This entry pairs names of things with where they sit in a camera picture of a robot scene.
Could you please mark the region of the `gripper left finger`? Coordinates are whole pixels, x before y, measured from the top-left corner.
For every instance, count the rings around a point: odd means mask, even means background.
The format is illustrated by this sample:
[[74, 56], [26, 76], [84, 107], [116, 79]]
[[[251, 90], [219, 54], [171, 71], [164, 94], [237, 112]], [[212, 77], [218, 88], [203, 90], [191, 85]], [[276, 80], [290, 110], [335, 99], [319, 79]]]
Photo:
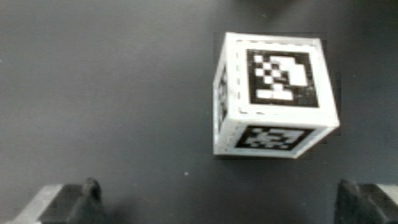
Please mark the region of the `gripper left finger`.
[[47, 185], [6, 224], [106, 224], [99, 180], [90, 178], [83, 184]]

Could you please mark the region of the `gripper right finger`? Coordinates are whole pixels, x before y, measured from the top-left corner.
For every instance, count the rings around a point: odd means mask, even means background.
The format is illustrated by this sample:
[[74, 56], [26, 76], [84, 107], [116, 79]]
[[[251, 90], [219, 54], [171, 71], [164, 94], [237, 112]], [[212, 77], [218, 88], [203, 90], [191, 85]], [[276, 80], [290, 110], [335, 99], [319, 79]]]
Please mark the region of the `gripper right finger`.
[[335, 224], [398, 224], [398, 184], [340, 181]]

